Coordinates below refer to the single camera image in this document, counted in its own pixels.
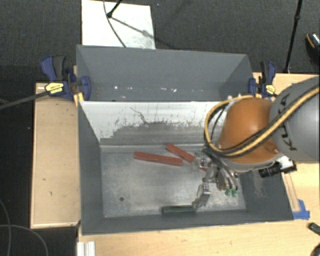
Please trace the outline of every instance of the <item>black stand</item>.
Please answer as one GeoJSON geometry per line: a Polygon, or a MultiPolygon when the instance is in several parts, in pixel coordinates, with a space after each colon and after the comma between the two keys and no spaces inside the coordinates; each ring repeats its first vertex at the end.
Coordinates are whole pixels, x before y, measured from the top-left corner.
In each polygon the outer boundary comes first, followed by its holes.
{"type": "Polygon", "coordinates": [[[122,0],[118,0],[118,2],[115,4],[115,6],[112,8],[111,11],[109,11],[106,16],[108,18],[112,18],[112,14],[114,13],[114,11],[117,9],[117,7],[120,5],[120,3],[122,2],[122,0]]]}
{"type": "Polygon", "coordinates": [[[290,67],[290,58],[291,58],[291,52],[292,52],[292,48],[294,46],[294,41],[295,41],[295,36],[296,36],[296,30],[297,30],[297,26],[298,26],[298,21],[300,20],[300,11],[301,11],[301,7],[302,7],[302,1],[303,0],[299,0],[298,1],[298,5],[296,7],[296,12],[295,12],[295,16],[294,16],[294,24],[293,24],[293,29],[292,29],[292,34],[291,34],[291,40],[290,40],[290,46],[289,46],[289,50],[288,50],[288,55],[286,57],[286,63],[285,63],[285,68],[283,72],[288,72],[290,67]]]}

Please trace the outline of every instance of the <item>gray bin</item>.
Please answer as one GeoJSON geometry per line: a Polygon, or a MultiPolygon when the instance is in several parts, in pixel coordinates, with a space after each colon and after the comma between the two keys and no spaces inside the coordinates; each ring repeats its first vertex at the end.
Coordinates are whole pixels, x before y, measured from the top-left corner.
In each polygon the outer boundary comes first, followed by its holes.
{"type": "Polygon", "coordinates": [[[206,207],[163,216],[163,206],[191,204],[205,173],[134,159],[134,151],[171,156],[167,143],[200,151],[208,110],[247,89],[247,56],[78,46],[77,70],[90,76],[93,100],[78,108],[84,235],[293,219],[281,175],[257,172],[240,176],[237,197],[212,184],[206,207]]]}

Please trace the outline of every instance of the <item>blue clamp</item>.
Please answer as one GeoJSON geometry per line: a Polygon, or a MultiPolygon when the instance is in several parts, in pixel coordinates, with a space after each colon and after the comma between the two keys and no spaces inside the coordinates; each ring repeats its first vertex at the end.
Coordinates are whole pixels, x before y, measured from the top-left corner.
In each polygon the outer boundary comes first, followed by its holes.
{"type": "Polygon", "coordinates": [[[310,211],[306,210],[304,201],[298,199],[300,205],[300,211],[293,212],[293,218],[295,220],[309,220],[310,218],[310,211]]]}
{"type": "Polygon", "coordinates": [[[275,95],[273,80],[276,77],[276,66],[270,61],[261,61],[260,66],[262,76],[259,76],[259,84],[257,84],[256,79],[250,78],[248,92],[252,96],[261,94],[262,98],[272,97],[275,95]]]}
{"type": "Polygon", "coordinates": [[[82,76],[79,81],[70,68],[65,68],[64,56],[49,55],[40,62],[42,72],[50,83],[45,86],[49,96],[61,97],[73,101],[75,93],[82,92],[83,99],[88,101],[91,95],[91,84],[88,76],[82,76]]]}

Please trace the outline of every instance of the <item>green connector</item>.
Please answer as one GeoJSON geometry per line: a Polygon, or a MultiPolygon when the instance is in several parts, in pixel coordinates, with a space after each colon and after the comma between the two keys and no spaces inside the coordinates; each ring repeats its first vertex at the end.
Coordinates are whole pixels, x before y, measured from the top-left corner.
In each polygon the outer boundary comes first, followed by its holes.
{"type": "Polygon", "coordinates": [[[226,190],[225,190],[225,192],[224,192],[224,194],[226,195],[226,196],[230,196],[231,195],[231,189],[230,188],[227,188],[226,190]]]}
{"type": "Polygon", "coordinates": [[[238,190],[232,190],[232,197],[236,197],[238,194],[238,190]]]}

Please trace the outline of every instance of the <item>blue tape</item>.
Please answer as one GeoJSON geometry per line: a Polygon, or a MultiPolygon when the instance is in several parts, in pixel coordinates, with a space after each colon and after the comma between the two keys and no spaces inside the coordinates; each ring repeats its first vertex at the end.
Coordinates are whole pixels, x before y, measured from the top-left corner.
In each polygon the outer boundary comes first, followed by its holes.
{"type": "Polygon", "coordinates": [[[310,219],[310,211],[306,210],[305,203],[303,200],[298,199],[300,205],[300,211],[293,212],[293,219],[295,220],[309,220],[310,219]]]}

